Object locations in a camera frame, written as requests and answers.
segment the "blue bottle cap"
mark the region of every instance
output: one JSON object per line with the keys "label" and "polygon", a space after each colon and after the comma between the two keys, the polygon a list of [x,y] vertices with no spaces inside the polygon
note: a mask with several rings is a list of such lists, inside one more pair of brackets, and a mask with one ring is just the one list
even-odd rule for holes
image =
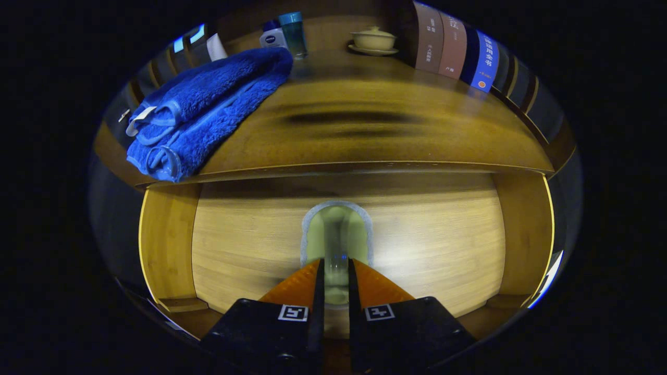
{"label": "blue bottle cap", "polygon": [[287,25],[288,23],[301,22],[301,12],[285,13],[278,16],[280,25]]}
{"label": "blue bottle cap", "polygon": [[261,30],[262,31],[269,31],[269,30],[277,29],[279,27],[280,27],[280,22],[278,22],[277,19],[272,19],[271,21],[265,22],[261,26]]}

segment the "saucer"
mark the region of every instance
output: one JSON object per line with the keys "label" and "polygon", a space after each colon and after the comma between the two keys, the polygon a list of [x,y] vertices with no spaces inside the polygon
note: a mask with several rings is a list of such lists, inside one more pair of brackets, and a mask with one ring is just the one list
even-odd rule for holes
{"label": "saucer", "polygon": [[357,46],[354,45],[354,44],[350,44],[350,45],[348,45],[348,47],[349,47],[352,51],[357,51],[357,52],[365,53],[366,55],[371,55],[371,56],[393,55],[393,54],[395,54],[396,52],[398,52],[398,50],[397,50],[396,48],[388,49],[388,50],[385,51],[384,49],[365,49],[365,48],[359,48],[359,47],[357,47]]}

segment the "blue towel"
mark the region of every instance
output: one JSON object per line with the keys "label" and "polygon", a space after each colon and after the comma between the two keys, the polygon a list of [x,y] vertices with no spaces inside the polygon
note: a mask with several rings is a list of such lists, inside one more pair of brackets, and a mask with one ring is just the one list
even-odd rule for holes
{"label": "blue towel", "polygon": [[[190,69],[148,95],[130,117],[127,160],[143,174],[179,182],[193,175],[292,67],[285,48],[251,49]],[[143,118],[142,112],[155,107]]]}

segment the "wooden shelf edge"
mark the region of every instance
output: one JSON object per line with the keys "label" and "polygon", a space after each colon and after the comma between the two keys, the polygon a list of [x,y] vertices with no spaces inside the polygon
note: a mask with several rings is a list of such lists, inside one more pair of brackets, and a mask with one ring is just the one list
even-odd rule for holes
{"label": "wooden shelf edge", "polygon": [[160,298],[157,303],[168,312],[188,312],[208,309],[208,304],[199,298]]}
{"label": "wooden shelf edge", "polygon": [[[239,169],[194,175],[178,184],[233,181],[255,178],[297,177],[302,175],[325,175],[336,173],[537,173],[545,175],[553,171],[526,168],[516,165],[493,165],[482,163],[437,162],[437,161],[350,161],[339,163],[319,163],[303,165],[285,165],[279,167],[261,167]],[[148,186],[170,186],[174,183],[159,181],[139,183],[137,188]]]}

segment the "teacup lid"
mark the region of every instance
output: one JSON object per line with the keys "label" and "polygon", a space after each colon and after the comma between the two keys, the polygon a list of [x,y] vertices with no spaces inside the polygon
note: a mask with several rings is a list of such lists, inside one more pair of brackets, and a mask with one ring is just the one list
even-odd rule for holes
{"label": "teacup lid", "polygon": [[358,33],[350,34],[364,34],[364,35],[378,35],[381,37],[392,37],[395,38],[391,33],[386,31],[380,31],[380,26],[368,26],[368,30],[359,31]]}

